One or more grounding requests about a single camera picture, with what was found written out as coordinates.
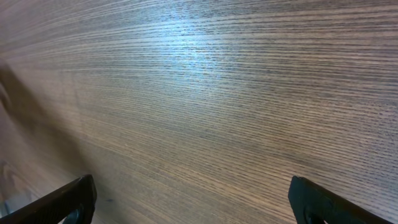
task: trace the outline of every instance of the wooden surface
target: wooden surface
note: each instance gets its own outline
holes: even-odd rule
[[[293,175],[398,223],[397,1],[2,0],[0,57],[1,159],[95,223],[295,223]]]

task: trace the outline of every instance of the black plastic part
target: black plastic part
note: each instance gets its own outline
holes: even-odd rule
[[[298,224],[392,224],[304,177],[293,177],[289,201]]]
[[[0,224],[89,224],[93,218],[96,189],[85,175],[0,219]]]

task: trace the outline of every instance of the black object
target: black object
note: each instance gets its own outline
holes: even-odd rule
[[[297,224],[392,224],[304,177],[293,177],[289,201]]]
[[[96,189],[91,175],[80,177],[58,190],[0,218],[0,224],[89,224],[93,218]]]

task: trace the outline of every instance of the wood grain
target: wood grain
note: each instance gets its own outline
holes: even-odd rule
[[[0,156],[38,194],[93,173],[98,223],[295,223],[293,175],[397,223],[397,23],[385,0],[2,0]]]

